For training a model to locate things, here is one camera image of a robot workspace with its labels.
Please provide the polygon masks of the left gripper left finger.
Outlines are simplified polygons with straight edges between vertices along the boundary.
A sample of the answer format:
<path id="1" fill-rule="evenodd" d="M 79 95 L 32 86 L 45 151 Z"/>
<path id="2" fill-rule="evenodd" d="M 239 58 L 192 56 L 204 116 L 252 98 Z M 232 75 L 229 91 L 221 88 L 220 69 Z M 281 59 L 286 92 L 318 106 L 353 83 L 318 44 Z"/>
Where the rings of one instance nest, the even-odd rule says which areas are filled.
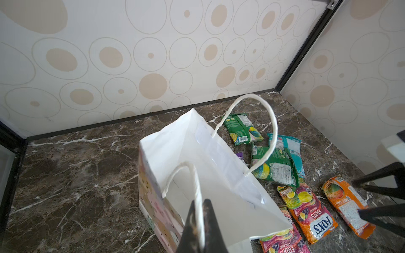
<path id="1" fill-rule="evenodd" d="M 176 253 L 200 253 L 194 200 L 190 205 L 184 230 Z"/>

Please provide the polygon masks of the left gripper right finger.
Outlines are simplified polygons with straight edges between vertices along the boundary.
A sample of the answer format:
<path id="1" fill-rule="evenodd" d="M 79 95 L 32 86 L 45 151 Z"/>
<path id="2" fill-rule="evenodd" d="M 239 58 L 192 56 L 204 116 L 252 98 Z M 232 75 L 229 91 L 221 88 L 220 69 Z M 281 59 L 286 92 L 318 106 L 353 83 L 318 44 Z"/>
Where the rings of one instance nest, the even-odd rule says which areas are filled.
<path id="1" fill-rule="evenodd" d="M 203 253 L 228 253 L 220 232 L 214 207 L 209 199 L 203 202 L 205 244 Z"/>

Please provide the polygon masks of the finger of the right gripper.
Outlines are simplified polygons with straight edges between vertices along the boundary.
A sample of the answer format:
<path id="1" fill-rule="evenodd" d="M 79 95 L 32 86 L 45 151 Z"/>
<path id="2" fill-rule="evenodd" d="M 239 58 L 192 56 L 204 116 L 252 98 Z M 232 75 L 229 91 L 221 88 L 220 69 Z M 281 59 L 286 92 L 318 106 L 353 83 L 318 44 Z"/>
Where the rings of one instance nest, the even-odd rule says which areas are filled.
<path id="1" fill-rule="evenodd" d="M 400 237 L 405 236 L 405 228 L 394 223 L 382 221 L 380 217 L 405 217 L 405 204 L 389 205 L 358 211 L 360 218 L 378 227 L 386 229 Z"/>
<path id="2" fill-rule="evenodd" d="M 368 182 L 394 176 L 395 188 L 379 187 L 368 184 Z M 405 167 L 401 162 L 394 162 L 371 174 L 365 175 L 352 181 L 354 187 L 362 188 L 365 191 L 389 196 L 392 198 L 405 199 Z"/>

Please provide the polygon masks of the Fox's fruits candy bag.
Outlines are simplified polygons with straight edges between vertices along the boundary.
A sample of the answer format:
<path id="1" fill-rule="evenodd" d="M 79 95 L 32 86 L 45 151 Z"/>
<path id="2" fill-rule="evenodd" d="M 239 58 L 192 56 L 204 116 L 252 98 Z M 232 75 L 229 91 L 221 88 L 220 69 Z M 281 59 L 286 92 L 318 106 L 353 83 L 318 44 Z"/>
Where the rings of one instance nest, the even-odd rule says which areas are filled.
<path id="1" fill-rule="evenodd" d="M 299 179 L 298 187 L 278 186 L 277 191 L 309 244 L 318 242 L 338 228 L 333 215 L 303 179 Z"/>
<path id="2" fill-rule="evenodd" d="M 264 253 L 310 253 L 286 206 L 279 207 L 292 228 L 259 239 Z"/>

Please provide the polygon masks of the white paper gift bag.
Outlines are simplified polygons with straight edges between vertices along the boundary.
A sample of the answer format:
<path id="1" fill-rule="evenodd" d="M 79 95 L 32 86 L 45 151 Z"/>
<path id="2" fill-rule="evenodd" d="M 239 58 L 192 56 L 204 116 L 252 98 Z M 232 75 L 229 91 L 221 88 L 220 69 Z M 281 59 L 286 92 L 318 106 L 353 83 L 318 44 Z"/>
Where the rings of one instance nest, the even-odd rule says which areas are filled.
<path id="1" fill-rule="evenodd" d="M 168 253 L 186 242 L 190 211 L 198 252 L 208 251 L 208 217 L 213 205 L 227 252 L 251 252 L 251 240 L 292 228 L 253 172 L 270 158 L 269 150 L 247 167 L 202 116 L 191 109 L 139 143 L 139 203 Z"/>

